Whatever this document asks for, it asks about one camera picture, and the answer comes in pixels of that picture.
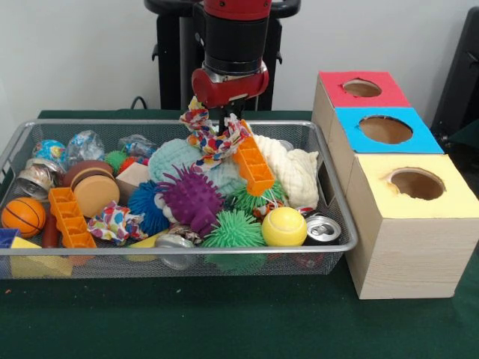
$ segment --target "blue square top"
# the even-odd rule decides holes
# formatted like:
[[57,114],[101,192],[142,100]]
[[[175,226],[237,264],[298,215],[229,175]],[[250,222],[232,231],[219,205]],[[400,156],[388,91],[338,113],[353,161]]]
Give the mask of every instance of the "blue square top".
[[[444,151],[413,108],[336,108],[351,148],[357,153],[434,153]],[[412,130],[412,137],[398,144],[375,141],[366,136],[360,122],[368,117],[393,117]]]

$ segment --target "green spiky ball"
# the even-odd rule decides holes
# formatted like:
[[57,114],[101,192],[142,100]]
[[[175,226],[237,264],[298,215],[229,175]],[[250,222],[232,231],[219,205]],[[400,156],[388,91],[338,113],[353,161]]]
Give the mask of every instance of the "green spiky ball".
[[261,234],[261,224],[256,218],[242,210],[221,211],[219,227],[205,237],[203,247],[263,247],[266,245]]
[[115,172],[115,175],[120,170],[121,165],[125,162],[125,159],[128,156],[125,152],[122,151],[111,151],[108,155],[105,156],[105,162],[108,163]]
[[254,208],[268,204],[268,200],[280,200],[284,202],[284,199],[286,198],[286,192],[284,191],[283,187],[281,187],[281,183],[276,181],[270,190],[266,190],[263,193],[263,197],[267,198],[268,200],[265,200],[262,197],[251,196],[246,191],[246,187],[237,189],[231,195],[231,197],[233,198],[232,204],[234,208],[242,209],[246,213],[252,213]]

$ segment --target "shape sorter box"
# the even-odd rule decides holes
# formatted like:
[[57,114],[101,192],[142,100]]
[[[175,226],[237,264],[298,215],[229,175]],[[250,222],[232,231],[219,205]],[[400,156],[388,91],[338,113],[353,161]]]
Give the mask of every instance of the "shape sorter box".
[[479,238],[479,202],[447,155],[357,155],[347,200],[360,299],[454,295]]
[[314,97],[313,122],[329,142],[336,108],[411,107],[406,96],[389,73],[350,71],[320,72]]
[[413,108],[336,108],[329,151],[343,191],[356,153],[443,153]]

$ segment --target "orange lego brick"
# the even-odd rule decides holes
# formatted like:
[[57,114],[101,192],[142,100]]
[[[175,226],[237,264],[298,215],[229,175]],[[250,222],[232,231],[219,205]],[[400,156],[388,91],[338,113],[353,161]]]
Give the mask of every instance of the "orange lego brick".
[[70,187],[52,188],[48,194],[50,212],[57,218],[66,248],[96,248],[85,218]]
[[251,196],[259,197],[275,184],[275,177],[252,137],[253,133],[244,120],[241,122],[251,133],[251,137],[241,143],[233,155],[233,160],[238,165],[239,175],[247,181],[246,191]]

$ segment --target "mini basketball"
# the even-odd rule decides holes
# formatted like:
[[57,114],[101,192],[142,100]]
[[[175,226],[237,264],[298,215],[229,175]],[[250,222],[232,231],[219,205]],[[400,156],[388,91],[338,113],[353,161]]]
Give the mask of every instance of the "mini basketball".
[[1,225],[3,228],[18,228],[23,238],[31,238],[43,229],[45,218],[45,209],[40,202],[20,197],[8,202],[3,209]]

